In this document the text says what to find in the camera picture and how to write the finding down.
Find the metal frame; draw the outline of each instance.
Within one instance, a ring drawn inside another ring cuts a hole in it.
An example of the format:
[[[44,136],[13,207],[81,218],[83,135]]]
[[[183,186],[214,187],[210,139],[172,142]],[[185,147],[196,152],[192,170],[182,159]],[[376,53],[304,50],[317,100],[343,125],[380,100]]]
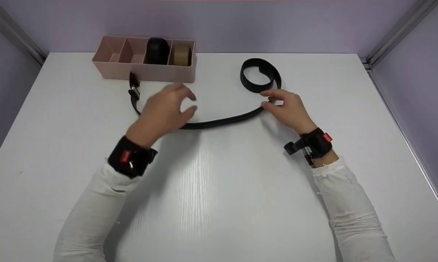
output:
[[[403,132],[402,126],[399,124],[399,121],[395,118],[395,115],[392,114],[391,106],[387,103],[386,99],[382,95],[382,92],[379,89],[375,79],[372,76],[372,69],[382,61],[387,54],[389,54],[436,6],[438,5],[438,0],[418,0],[415,4],[400,18],[400,20],[394,25],[394,27],[387,33],[384,38],[376,45],[376,47],[369,53],[366,58],[361,58],[361,61],[371,78],[371,81],[374,87],[377,90],[380,98],[384,102],[384,105],[387,108],[390,116],[394,120],[397,129],[400,131],[405,143],[407,144],[408,149],[410,150],[413,158],[415,159],[418,167],[420,168],[424,178],[427,181],[427,184],[431,188],[435,198],[438,201],[438,189],[435,185],[431,176],[429,176],[424,161],[419,158],[418,154],[415,152],[415,149],[412,147],[410,141],[407,136]]]
[[[408,149],[410,150],[410,153],[412,154],[413,158],[415,159],[416,163],[418,164],[418,167],[421,170],[421,173],[423,174],[424,178],[426,179],[427,184],[429,185],[429,187],[432,190],[432,193],[434,194],[435,198],[437,199],[438,202],[438,189],[437,186],[435,186],[434,181],[431,179],[431,177],[429,176],[427,169],[424,167],[422,160],[418,157],[418,154],[416,153],[414,147],[412,147],[412,145],[410,144],[410,142],[408,141],[407,136],[405,135],[405,133],[402,130],[402,126],[399,124],[399,122],[397,121],[397,119],[395,118],[394,114],[392,113],[392,110],[390,109],[389,104],[387,103],[386,99],[384,98],[384,96],[382,95],[382,92],[380,91],[378,85],[376,84],[376,81],[374,80],[373,76],[372,76],[372,71],[368,71],[368,75],[369,78],[372,81],[372,84],[374,85],[374,87],[377,90],[377,93],[380,96],[380,99],[382,99],[384,105],[387,108],[387,111],[389,112],[390,117],[393,119],[395,126],[397,126],[398,131],[400,131],[400,134],[402,135],[403,140],[405,141],[405,144],[407,144]]]
[[[366,57],[371,70],[387,56],[436,6],[438,0],[418,0]]]
[[[7,37],[19,50],[31,56],[40,66],[46,61],[47,55],[21,29],[21,27],[0,6],[0,32]]]

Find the red label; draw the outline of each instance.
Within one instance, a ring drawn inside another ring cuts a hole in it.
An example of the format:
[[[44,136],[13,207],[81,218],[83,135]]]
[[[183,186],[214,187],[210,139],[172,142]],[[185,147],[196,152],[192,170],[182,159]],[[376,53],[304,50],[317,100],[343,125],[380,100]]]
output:
[[[328,142],[332,141],[331,136],[329,136],[329,134],[327,134],[327,133],[324,133],[324,135],[322,135],[322,137],[324,137],[324,139]]]
[[[130,157],[131,151],[124,150],[122,157],[120,158],[120,163],[127,163]]]

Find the belt strap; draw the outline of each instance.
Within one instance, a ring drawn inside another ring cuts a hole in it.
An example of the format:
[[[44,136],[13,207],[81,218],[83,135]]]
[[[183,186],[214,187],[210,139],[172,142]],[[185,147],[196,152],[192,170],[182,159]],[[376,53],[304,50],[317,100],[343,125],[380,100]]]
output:
[[[260,85],[249,81],[247,77],[244,75],[244,70],[250,67],[258,67],[259,72],[266,75],[269,78],[269,83]],[[262,91],[271,89],[274,81],[276,83],[277,89],[280,89],[282,87],[282,78],[280,77],[280,73],[271,63],[261,58],[251,58],[243,62],[242,68],[240,70],[240,81],[242,82],[242,85],[246,89],[248,89],[253,93],[260,93]],[[131,103],[136,113],[140,115],[141,113],[136,106],[136,103],[139,100],[139,91],[137,89],[138,87],[139,87],[139,81],[137,76],[134,73],[130,72],[129,94],[131,96]],[[235,124],[251,119],[257,116],[263,110],[264,108],[258,107],[253,111],[249,111],[248,113],[244,113],[238,116],[231,116],[229,118],[222,118],[222,119],[206,121],[206,122],[187,123],[185,124],[185,126],[182,126],[180,129],[199,130],[199,129],[213,128],[217,126],[225,126],[228,124]]]

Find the black wrist cuff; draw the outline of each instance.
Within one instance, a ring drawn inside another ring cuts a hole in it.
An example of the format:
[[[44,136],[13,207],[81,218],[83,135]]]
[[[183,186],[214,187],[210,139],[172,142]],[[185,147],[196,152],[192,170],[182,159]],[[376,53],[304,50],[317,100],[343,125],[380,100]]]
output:
[[[284,149],[289,155],[302,150],[310,165],[312,165],[312,159],[322,158],[332,149],[332,138],[320,128],[316,128],[308,134],[301,134],[300,137],[301,139],[295,143],[287,143]]]
[[[123,136],[107,159],[115,171],[129,178],[142,176],[148,164],[151,164],[157,151],[139,146]]]

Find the black clip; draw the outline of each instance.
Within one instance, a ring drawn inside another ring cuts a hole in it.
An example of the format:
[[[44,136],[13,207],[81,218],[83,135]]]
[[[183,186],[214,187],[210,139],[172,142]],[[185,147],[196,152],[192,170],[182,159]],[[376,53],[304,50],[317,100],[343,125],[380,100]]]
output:
[[[308,164],[310,166],[313,166],[314,163],[312,162],[312,157],[311,157],[311,152],[310,152],[311,150],[307,146],[307,144],[305,143],[305,141],[303,139],[299,139],[295,143],[294,142],[288,142],[287,144],[285,144],[284,149],[285,149],[285,151],[287,151],[287,153],[290,156],[293,155],[294,153],[302,150],[303,151],[303,155],[305,156],[305,159],[308,162]]]
[[[138,101],[139,100],[139,91],[138,91],[138,87],[139,87],[139,80],[136,77],[135,74],[133,74],[132,72],[130,72],[130,90],[129,90],[129,94],[131,96],[132,99]]]

